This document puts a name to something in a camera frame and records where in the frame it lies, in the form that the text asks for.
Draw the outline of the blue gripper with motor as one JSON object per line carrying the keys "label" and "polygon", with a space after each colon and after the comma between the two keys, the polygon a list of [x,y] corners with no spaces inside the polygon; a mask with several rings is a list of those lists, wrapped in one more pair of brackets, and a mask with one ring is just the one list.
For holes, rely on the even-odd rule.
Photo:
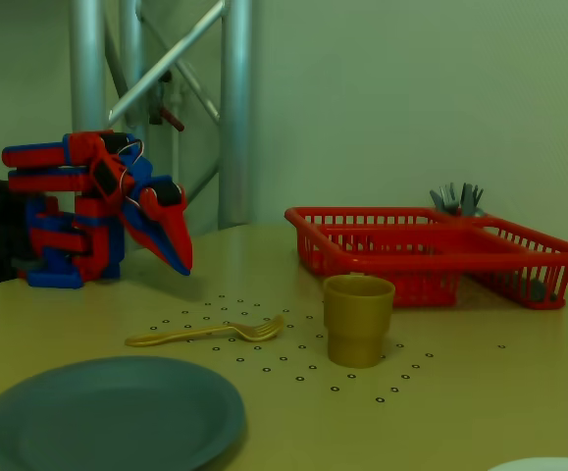
{"label": "blue gripper with motor", "polygon": [[121,183],[131,177],[120,220],[131,238],[176,272],[188,276],[193,266],[191,238],[183,216],[186,197],[170,176],[153,176],[152,164],[141,158],[127,167]]}

